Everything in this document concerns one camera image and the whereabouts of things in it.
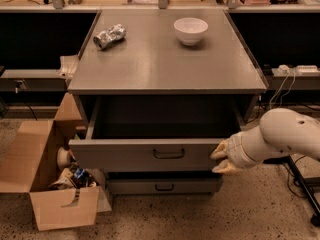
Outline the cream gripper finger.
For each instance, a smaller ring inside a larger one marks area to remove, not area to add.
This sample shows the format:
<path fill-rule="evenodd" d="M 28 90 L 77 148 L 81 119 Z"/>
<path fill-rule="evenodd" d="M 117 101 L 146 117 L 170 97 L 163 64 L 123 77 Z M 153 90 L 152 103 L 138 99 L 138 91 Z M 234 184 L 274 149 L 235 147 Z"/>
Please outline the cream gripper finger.
<path fill-rule="evenodd" d="M 210 154 L 210 158 L 217 160 L 226 157 L 227 155 L 227 145 L 228 141 L 227 140 L 222 140 L 216 149 Z"/>
<path fill-rule="evenodd" d="M 236 167 L 228 159 L 219 162 L 213 169 L 213 173 L 217 174 L 235 174 L 241 171 L 241 168 Z"/>

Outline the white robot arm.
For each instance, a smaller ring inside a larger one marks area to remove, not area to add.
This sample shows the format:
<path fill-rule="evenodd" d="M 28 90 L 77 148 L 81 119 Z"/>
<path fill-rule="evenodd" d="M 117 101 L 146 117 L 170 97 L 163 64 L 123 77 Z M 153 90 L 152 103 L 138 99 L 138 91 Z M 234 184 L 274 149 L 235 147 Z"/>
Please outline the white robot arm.
<path fill-rule="evenodd" d="M 252 168 L 272 158 L 301 154 L 320 160 L 320 122 L 286 108 L 267 111 L 259 124 L 221 141 L 210 158 L 213 173 Z"/>

